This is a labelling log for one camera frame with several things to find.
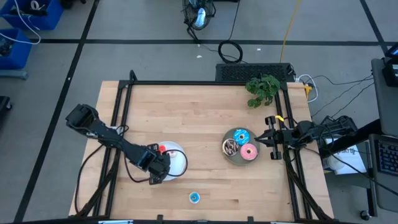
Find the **wooden tabletop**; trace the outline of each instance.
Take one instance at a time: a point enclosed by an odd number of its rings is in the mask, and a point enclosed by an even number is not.
[[[118,82],[103,82],[99,93],[96,109],[106,124],[111,121],[117,86]],[[302,84],[288,83],[288,88],[294,118],[310,120]],[[283,93],[280,94],[284,109]],[[127,116],[130,129],[124,137],[142,145],[177,142],[188,157],[188,170],[163,184],[136,184],[127,176],[121,159],[111,218],[153,220],[162,214],[165,220],[245,221],[254,216],[255,221],[293,221],[285,164],[283,160],[270,159],[271,148],[261,145],[259,157],[247,166],[230,163],[221,152],[221,140],[228,130],[243,127],[260,135],[267,129],[264,118],[276,115],[275,103],[248,108],[246,103],[251,97],[244,86],[134,85]],[[98,146],[97,141],[88,140],[84,158]],[[308,147],[318,150],[315,143]],[[97,188],[103,153],[104,150],[94,155],[82,172],[80,209]],[[319,156],[307,150],[302,150],[301,155],[307,189],[333,217]],[[131,164],[129,169],[137,179],[148,177]],[[200,194],[198,204],[190,203],[191,192]],[[304,217],[298,189],[297,199]]]

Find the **yellow cable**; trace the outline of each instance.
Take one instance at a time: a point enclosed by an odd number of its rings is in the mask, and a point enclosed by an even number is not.
[[[290,28],[292,28],[294,17],[296,16],[296,13],[297,13],[297,11],[299,9],[300,3],[301,3],[301,0],[297,0],[296,6],[294,7],[293,16],[292,16],[292,18],[290,20],[289,28],[287,28],[286,35],[285,35],[285,38],[284,38],[284,43],[282,44],[282,52],[280,53],[279,63],[282,63],[282,59],[284,58],[284,50],[285,50],[286,39],[287,39],[287,36],[289,34]]]

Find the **black cable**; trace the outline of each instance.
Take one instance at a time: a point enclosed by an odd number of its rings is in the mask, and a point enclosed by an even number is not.
[[[369,78],[369,77],[371,77],[372,75],[370,75],[370,76],[368,76],[368,77],[366,77],[366,78],[364,78],[364,79],[362,79],[362,80],[357,80],[357,81],[352,81],[352,82],[346,82],[346,83],[334,83],[334,82],[332,82],[328,77],[326,77],[326,76],[324,76],[324,75],[317,75],[317,76],[315,76],[315,77],[312,77],[312,79],[315,79],[315,78],[319,78],[319,77],[323,77],[323,78],[326,78],[332,85],[346,85],[346,84],[351,84],[351,83],[357,83],[357,82],[361,82],[361,81],[363,81],[363,80],[372,80],[373,78]],[[305,81],[304,82],[304,84],[307,84],[309,81],[310,81],[311,79],[308,79],[307,81]]]
[[[282,153],[282,158],[283,158],[283,160],[284,160],[285,162],[293,162],[294,159],[295,159],[295,157],[294,157],[292,160],[287,161],[287,160],[286,160],[286,155],[285,155],[285,153]]]
[[[79,213],[79,209],[77,208],[77,196],[79,193],[79,186],[80,186],[80,176],[81,176],[81,172],[84,168],[84,166],[86,165],[87,161],[94,156],[94,154],[96,154],[102,147],[104,146],[104,144],[100,145],[98,148],[96,148],[90,155],[87,156],[87,158],[83,161],[80,170],[79,170],[79,174],[77,175],[77,184],[76,184],[76,193],[75,193],[75,211],[76,213]]]
[[[236,12],[235,12],[235,18],[234,18],[234,22],[232,24],[232,30],[231,30],[231,35],[229,35],[228,40],[231,40],[232,34],[234,32],[234,28],[235,28],[235,22],[236,22],[236,16],[238,15],[238,10],[239,10],[239,5],[241,4],[241,0],[238,0],[238,5],[236,6]]]
[[[124,152],[124,150],[123,150],[123,158],[124,158],[124,165],[126,166],[127,174],[128,174],[128,176],[130,177],[130,179],[131,179],[133,182],[135,182],[135,183],[142,183],[142,182],[145,182],[145,181],[148,181],[148,180],[149,180],[149,178],[145,178],[145,179],[142,179],[142,180],[136,180],[136,179],[134,179],[134,178],[132,177],[132,175],[130,174],[130,170],[129,170],[128,166],[127,166],[126,153]]]
[[[283,127],[281,127],[281,128],[289,129],[284,122],[282,122],[282,125],[283,125]]]
[[[232,38],[232,34],[234,32],[234,28],[235,28],[235,22],[236,22],[236,17],[238,16],[238,10],[239,10],[239,6],[241,4],[241,1],[238,0],[238,5],[236,6],[236,12],[235,12],[235,17],[234,17],[234,22],[232,25],[232,29],[231,29],[231,34],[229,35],[228,40],[224,40],[222,41],[219,45],[218,45],[218,55],[221,57],[221,59],[225,62],[225,63],[239,63],[242,61],[243,58],[243,50],[241,48],[241,46],[233,41],[231,41]],[[239,51],[239,58],[232,61],[232,60],[228,60],[227,58],[224,57],[224,54],[221,52],[221,48],[224,44],[231,44],[232,46],[236,47],[236,49]]]
[[[211,52],[217,52],[218,53],[218,50],[213,50],[213,49],[210,49],[208,46],[206,46],[206,45],[204,45],[204,44],[201,44],[201,46],[204,46],[204,47],[206,47],[209,51],[211,51]],[[234,57],[234,56],[230,56],[230,55],[226,55],[226,54],[223,54],[223,56],[224,57],[230,57],[230,58],[233,58],[233,59],[235,59],[235,60],[238,60],[236,57]]]
[[[298,124],[298,122],[297,122],[296,120],[294,120],[294,118],[286,117],[286,118],[284,118],[284,119],[291,119],[295,124]]]
[[[303,147],[303,148],[306,149],[306,150],[312,151],[312,152],[314,152],[314,153],[316,153],[316,154],[319,155],[319,152],[317,152],[317,151],[315,151],[315,150],[313,150],[313,149],[309,149],[309,148],[307,148],[307,147]]]
[[[293,162],[294,160],[296,160],[298,153],[300,153],[300,150],[294,151],[294,157],[293,157],[293,159],[290,160],[290,162]]]
[[[314,115],[312,115],[312,116],[313,116],[313,117],[316,116],[322,109],[324,109],[326,106],[330,105],[330,104],[333,103],[335,100],[337,100],[338,98],[340,98],[341,96],[343,96],[344,93],[350,91],[350,89],[352,89],[352,88],[354,88],[355,86],[361,84],[363,81],[366,81],[368,77],[366,77],[366,78],[360,80],[359,83],[357,83],[357,84],[351,86],[349,89],[347,89],[346,91],[342,92],[339,96],[337,96],[336,98],[334,98],[332,101],[330,101],[329,103],[327,103],[327,104],[325,104],[324,106],[322,106],[322,107],[321,107]]]
[[[128,131],[128,130],[130,129],[129,126],[124,125],[124,126],[118,126],[118,127],[116,128],[116,130],[119,129],[119,128],[121,128],[121,127],[124,127],[122,133],[125,133],[126,131]],[[82,163],[81,166],[80,166],[80,170],[79,170],[79,173],[78,173],[78,175],[77,175],[76,192],[75,192],[75,201],[74,201],[76,213],[79,213],[79,209],[78,209],[78,207],[77,207],[77,196],[78,196],[78,193],[79,193],[81,172],[83,171],[83,168],[84,168],[84,166],[86,165],[86,163],[88,162],[88,160],[89,160],[92,156],[94,156],[103,146],[104,146],[104,144],[101,144],[98,148],[96,148],[90,155],[87,156],[87,158],[83,161],[83,163]]]
[[[372,86],[374,84],[371,83],[370,85],[368,85],[367,87],[363,88],[352,100],[350,100],[344,107],[342,107],[340,110],[338,110],[335,114],[333,114],[331,117],[336,116],[336,114],[338,114],[340,111],[342,111],[343,109],[345,109],[352,101],[354,101],[365,89],[369,88],[370,86]]]
[[[333,147],[334,143],[335,143],[335,139],[334,139],[334,137],[331,135],[330,128],[329,128],[328,126],[324,126],[324,125],[320,125],[320,126],[323,127],[323,129],[324,129],[324,130],[321,132],[321,134],[320,134],[320,139],[322,139],[323,142],[324,142],[325,144],[326,144],[326,141],[325,141],[324,138],[322,138],[324,131],[327,130],[327,131],[329,132],[329,135],[331,136],[331,146],[330,146],[330,148],[329,148],[329,149],[331,149],[331,148]],[[357,150],[354,150],[354,149],[352,149],[352,150],[353,150],[354,152],[358,152],[358,153],[369,154],[369,153],[367,153],[367,152],[361,152],[361,151],[357,151]]]
[[[179,175],[173,175],[173,174],[167,174],[167,175],[169,175],[169,176],[171,176],[171,177],[181,177],[182,175],[184,175],[184,173],[187,171],[187,169],[188,169],[188,158],[187,158],[187,155],[185,155],[185,153],[183,152],[183,151],[181,151],[181,150],[178,150],[178,149],[169,149],[169,150],[167,150],[167,151],[165,151],[165,153],[167,153],[167,152],[181,152],[181,154],[185,157],[185,169],[184,169],[184,171],[182,171],[182,173],[181,174],[179,174]]]
[[[326,128],[326,129],[328,130],[329,135],[330,135],[330,137],[331,137],[331,142],[332,142],[331,147],[333,147],[333,144],[334,144],[334,142],[335,142],[335,139],[334,139],[333,135],[331,134],[330,129],[329,129],[328,127],[326,127],[326,126],[323,126],[323,127]],[[335,159],[337,159],[338,161],[340,161],[340,162],[346,164],[346,165],[349,166],[351,169],[355,170],[357,173],[363,175],[364,177],[366,177],[366,178],[369,179],[370,181],[374,182],[376,185],[378,185],[378,186],[384,188],[385,190],[389,191],[390,193],[392,193],[392,194],[398,196],[398,192],[396,192],[396,191],[390,189],[389,187],[387,187],[387,186],[385,186],[385,185],[383,185],[383,184],[380,184],[378,181],[374,180],[374,179],[371,178],[370,176],[368,176],[368,175],[362,173],[361,171],[357,170],[355,167],[351,166],[351,165],[348,164],[347,162],[342,161],[341,159],[337,158],[337,157],[330,151],[330,148],[331,148],[331,147],[325,148],[325,150],[327,150],[327,151],[330,153],[330,155],[333,156]]]

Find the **blue donut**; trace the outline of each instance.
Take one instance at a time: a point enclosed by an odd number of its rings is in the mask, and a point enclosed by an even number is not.
[[[200,195],[198,192],[192,192],[189,194],[189,201],[191,203],[198,203],[200,201]]]
[[[240,146],[243,146],[250,141],[250,134],[245,129],[237,129],[234,133],[234,140]]]

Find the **donut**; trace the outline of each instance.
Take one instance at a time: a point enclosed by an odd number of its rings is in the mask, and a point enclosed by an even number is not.
[[[241,156],[247,161],[255,159],[258,155],[257,148],[252,144],[244,144],[241,148]]]
[[[233,156],[239,151],[239,145],[234,139],[227,139],[223,142],[223,152],[227,156]]]
[[[198,192],[192,192],[189,194],[189,201],[191,203],[198,203],[200,201],[200,194]]]
[[[243,146],[249,142],[250,134],[245,129],[237,129],[234,133],[234,139],[240,146]]]

